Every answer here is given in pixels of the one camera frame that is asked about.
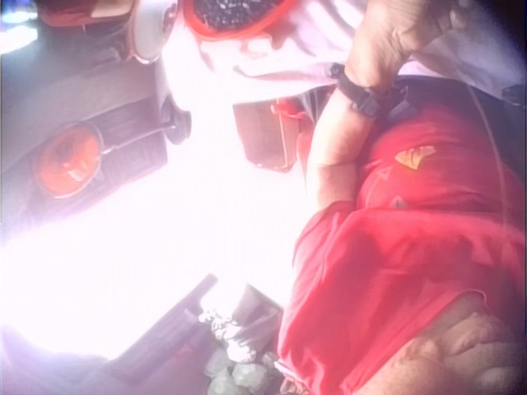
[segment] watch strap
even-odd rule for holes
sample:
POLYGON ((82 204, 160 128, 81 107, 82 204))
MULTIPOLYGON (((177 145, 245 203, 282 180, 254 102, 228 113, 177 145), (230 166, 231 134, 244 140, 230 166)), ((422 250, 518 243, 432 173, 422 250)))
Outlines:
POLYGON ((368 118, 376 118, 383 109, 385 96, 376 94, 369 88, 353 83, 343 72, 338 79, 339 90, 352 101, 352 107, 368 118))

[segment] orange light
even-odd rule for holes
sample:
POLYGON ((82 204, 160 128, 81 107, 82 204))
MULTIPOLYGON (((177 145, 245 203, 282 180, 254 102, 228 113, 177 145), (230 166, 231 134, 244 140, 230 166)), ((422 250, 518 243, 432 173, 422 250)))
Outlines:
POLYGON ((47 142, 37 162, 40 185, 55 198, 81 191, 100 167, 101 143, 96 132, 77 125, 47 142))

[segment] red shirt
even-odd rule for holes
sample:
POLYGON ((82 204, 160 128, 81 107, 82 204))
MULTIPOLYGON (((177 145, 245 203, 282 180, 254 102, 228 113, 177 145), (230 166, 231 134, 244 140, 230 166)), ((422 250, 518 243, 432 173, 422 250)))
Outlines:
POLYGON ((425 109, 371 146, 358 209, 310 220, 278 353, 312 393, 359 389, 469 290, 523 334, 525 191, 495 158, 472 124, 425 109))

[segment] person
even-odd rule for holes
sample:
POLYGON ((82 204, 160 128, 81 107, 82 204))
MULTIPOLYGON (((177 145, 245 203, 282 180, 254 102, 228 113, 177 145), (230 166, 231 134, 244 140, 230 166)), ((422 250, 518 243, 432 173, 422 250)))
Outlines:
POLYGON ((408 57, 467 23, 457 2, 369 0, 315 126, 277 349, 314 395, 525 393, 525 185, 484 112, 379 123, 408 57))

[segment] bright light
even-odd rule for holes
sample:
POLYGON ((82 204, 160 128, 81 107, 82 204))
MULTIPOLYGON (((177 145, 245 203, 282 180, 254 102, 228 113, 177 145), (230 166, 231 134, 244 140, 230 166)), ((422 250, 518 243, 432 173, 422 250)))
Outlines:
POLYGON ((7 31, 0 31, 0 54, 16 51, 38 38, 36 29, 28 26, 17 26, 7 31))
POLYGON ((5 246, 7 323, 44 349, 112 359, 208 273, 287 302, 301 175, 252 166, 228 108, 204 105, 193 124, 164 169, 5 246))
POLYGON ((11 25, 16 25, 18 23, 25 23, 27 21, 33 21, 38 17, 36 12, 27 12, 27 11, 15 11, 2 14, 2 22, 8 23, 11 25))

